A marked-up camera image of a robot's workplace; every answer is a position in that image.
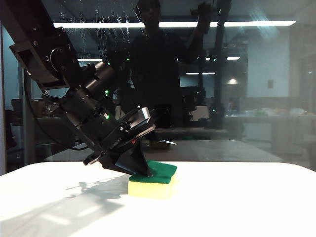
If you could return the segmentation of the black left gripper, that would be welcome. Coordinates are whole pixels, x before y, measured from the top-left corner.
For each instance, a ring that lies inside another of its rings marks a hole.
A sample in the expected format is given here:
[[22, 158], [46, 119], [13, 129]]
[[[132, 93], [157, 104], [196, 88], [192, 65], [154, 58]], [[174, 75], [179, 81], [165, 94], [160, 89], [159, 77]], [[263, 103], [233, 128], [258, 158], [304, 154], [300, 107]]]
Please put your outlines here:
[[141, 148], [141, 138], [154, 129], [154, 126], [117, 126], [101, 137], [96, 134], [83, 135], [84, 143], [93, 151], [84, 164], [98, 161], [104, 169], [127, 170], [132, 174], [152, 177]]

